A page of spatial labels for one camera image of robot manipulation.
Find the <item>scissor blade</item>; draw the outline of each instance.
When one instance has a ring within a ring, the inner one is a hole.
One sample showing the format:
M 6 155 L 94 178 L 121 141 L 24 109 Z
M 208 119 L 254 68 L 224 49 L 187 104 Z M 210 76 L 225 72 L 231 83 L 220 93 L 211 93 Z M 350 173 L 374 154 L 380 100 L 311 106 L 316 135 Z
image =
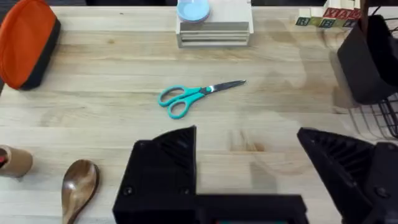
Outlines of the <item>scissor blade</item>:
M 217 84 L 217 85 L 212 85 L 212 86 L 210 86 L 210 88 L 211 88 L 211 92 L 214 93 L 214 92 L 217 92 L 217 91 L 227 90 L 227 89 L 232 88 L 232 87 L 243 85 L 245 82 L 246 82 L 246 80 L 238 80 L 238 81 L 220 83 L 220 84 Z

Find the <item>teal scissors handle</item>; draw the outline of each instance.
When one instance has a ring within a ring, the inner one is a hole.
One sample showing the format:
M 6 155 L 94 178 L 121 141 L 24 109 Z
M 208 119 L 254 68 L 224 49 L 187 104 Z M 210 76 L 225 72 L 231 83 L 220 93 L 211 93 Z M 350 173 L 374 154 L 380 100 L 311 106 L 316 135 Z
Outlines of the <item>teal scissors handle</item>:
M 183 93 L 172 97 L 171 99 L 168 99 L 167 101 L 162 101 L 162 98 L 165 97 L 167 94 L 169 94 L 170 92 L 174 91 L 174 90 L 182 90 Z M 174 101 L 188 97 L 190 95 L 193 95 L 195 93 L 198 93 L 201 90 L 200 87 L 197 88 L 187 88 L 183 85 L 174 85 L 174 86 L 170 86 L 167 89 L 163 90 L 159 96 L 157 97 L 157 103 L 160 106 L 168 106 L 170 104 L 172 104 Z
M 189 107 L 192 105 L 193 102 L 195 102 L 196 100 L 199 100 L 200 98 L 203 98 L 204 96 L 205 95 L 203 93 L 195 93 L 186 98 L 176 100 L 172 104 L 170 104 L 170 106 L 167 108 L 167 113 L 173 119 L 180 119 L 188 113 Z M 181 111 L 180 114 L 173 114 L 174 106 L 177 106 L 179 104 L 185 104 L 184 110 Z
M 182 94 L 179 94 L 167 101 L 162 101 L 162 98 L 170 93 L 171 91 L 174 90 L 183 90 Z M 203 98 L 205 95 L 203 93 L 200 93 L 201 87 L 197 88 L 187 88 L 182 85 L 174 85 L 170 86 L 167 89 L 165 89 L 162 93 L 159 94 L 157 98 L 157 102 L 160 106 L 169 106 L 167 108 L 167 112 L 169 116 L 173 119 L 180 119 L 188 113 L 189 107 L 192 105 L 193 102 L 196 100 L 199 100 L 200 98 Z M 184 110 L 180 114 L 173 114 L 172 110 L 175 106 L 179 104 L 185 104 Z

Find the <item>screw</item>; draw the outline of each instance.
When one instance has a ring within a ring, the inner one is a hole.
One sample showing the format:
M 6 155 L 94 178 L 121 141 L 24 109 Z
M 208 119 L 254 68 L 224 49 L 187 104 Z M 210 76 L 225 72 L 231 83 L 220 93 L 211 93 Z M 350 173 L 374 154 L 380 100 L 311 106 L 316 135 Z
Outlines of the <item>screw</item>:
M 124 196 L 129 196 L 129 195 L 132 195 L 132 194 L 134 194 L 134 189 L 132 187 L 125 187 L 123 189 L 123 195 Z
M 385 190 L 384 187 L 375 187 L 374 191 L 375 191 L 376 195 L 381 198 L 389 198 L 390 197 L 390 194 Z
M 180 193 L 181 193 L 181 194 L 189 194 L 189 189 L 188 189 L 188 188 L 182 188 L 182 189 L 180 190 Z
M 394 150 L 395 146 L 393 144 L 388 144 L 387 148 L 390 149 L 390 150 Z

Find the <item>scissors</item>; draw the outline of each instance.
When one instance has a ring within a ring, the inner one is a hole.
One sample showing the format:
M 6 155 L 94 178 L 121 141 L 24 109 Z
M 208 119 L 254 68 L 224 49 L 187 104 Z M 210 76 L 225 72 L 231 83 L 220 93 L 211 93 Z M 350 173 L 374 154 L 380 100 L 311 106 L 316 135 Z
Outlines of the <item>scissors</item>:
M 167 113 L 173 119 L 180 119 L 188 113 L 189 107 L 194 103 L 196 100 L 199 100 L 210 93 L 215 93 L 217 91 L 226 90 L 232 87 L 236 87 L 245 83 L 246 80 L 238 80 L 233 82 L 226 82 L 220 83 L 217 85 L 211 85 L 207 87 L 196 87 L 196 88 L 187 88 L 183 85 L 174 85 L 166 88 L 162 93 L 159 94 L 157 97 L 157 102 L 160 106 L 169 106 L 167 108 Z M 182 90 L 183 93 L 172 97 L 167 101 L 162 101 L 162 99 L 168 95 L 169 93 L 175 90 Z M 172 110 L 175 106 L 179 104 L 185 104 L 184 110 L 180 114 L 173 114 Z

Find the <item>blue lid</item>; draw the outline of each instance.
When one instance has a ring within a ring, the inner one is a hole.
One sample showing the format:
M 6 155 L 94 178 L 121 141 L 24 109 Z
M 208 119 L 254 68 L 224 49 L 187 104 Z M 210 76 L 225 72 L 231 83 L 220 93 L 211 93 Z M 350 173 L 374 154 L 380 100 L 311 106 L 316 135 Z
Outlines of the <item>blue lid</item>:
M 177 15 L 183 21 L 204 21 L 210 13 L 207 0 L 180 0 L 177 4 Z

